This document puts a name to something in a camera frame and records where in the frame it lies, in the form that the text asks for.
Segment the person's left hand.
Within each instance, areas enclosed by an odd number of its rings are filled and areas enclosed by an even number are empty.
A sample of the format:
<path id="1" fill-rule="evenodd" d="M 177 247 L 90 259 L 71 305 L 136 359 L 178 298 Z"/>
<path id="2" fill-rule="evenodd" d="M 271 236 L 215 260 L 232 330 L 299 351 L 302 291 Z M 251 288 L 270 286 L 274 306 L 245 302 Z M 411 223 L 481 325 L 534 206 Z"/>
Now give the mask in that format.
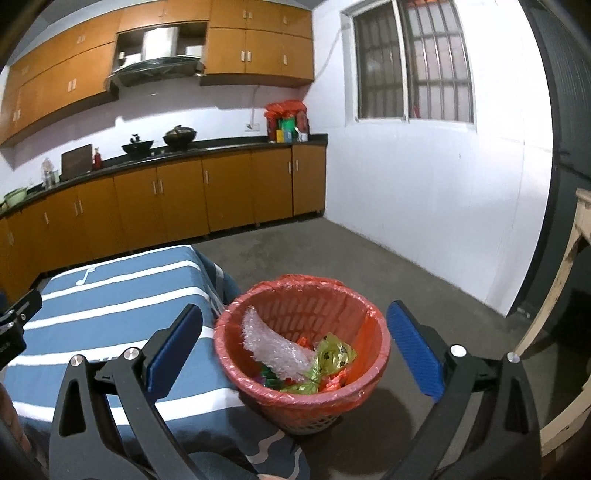
<path id="1" fill-rule="evenodd" d="M 24 430 L 21 427 L 18 414 L 13 406 L 10 395 L 8 394 L 3 384 L 0 384 L 0 411 L 1 419 L 7 425 L 14 439 L 24 450 L 24 452 L 29 454 L 31 452 L 31 444 Z"/>

